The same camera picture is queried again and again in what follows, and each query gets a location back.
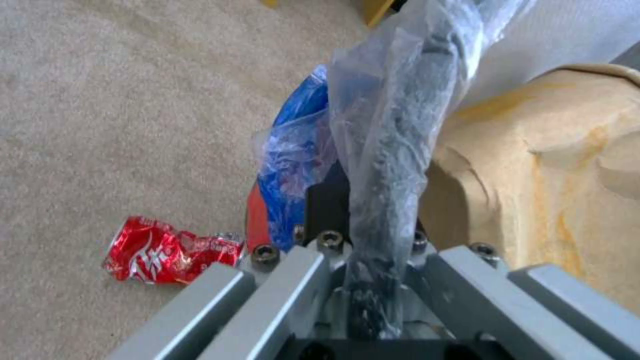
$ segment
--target carpet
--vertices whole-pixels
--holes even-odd
[[[110,278],[127,215],[243,231],[251,135],[336,47],[350,0],[0,4],[2,358],[104,357],[181,289]]]

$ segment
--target red soda can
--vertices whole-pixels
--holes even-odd
[[[244,241],[234,233],[197,236],[145,217],[129,217],[102,267],[118,280],[188,284],[212,263],[238,264]]]

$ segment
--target clear plastic bag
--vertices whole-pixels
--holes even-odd
[[[320,65],[289,96],[273,127],[253,137],[269,236],[284,251],[293,246],[294,227],[304,224],[307,188],[337,160],[326,108],[326,68]]]
[[[398,293],[442,121],[483,52],[530,3],[409,0],[365,42],[334,54],[330,125],[351,185],[350,338],[400,335]]]

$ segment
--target cardboard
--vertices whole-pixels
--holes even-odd
[[[420,219],[439,249],[555,263],[640,314],[639,158],[640,73],[555,70],[447,119]]]

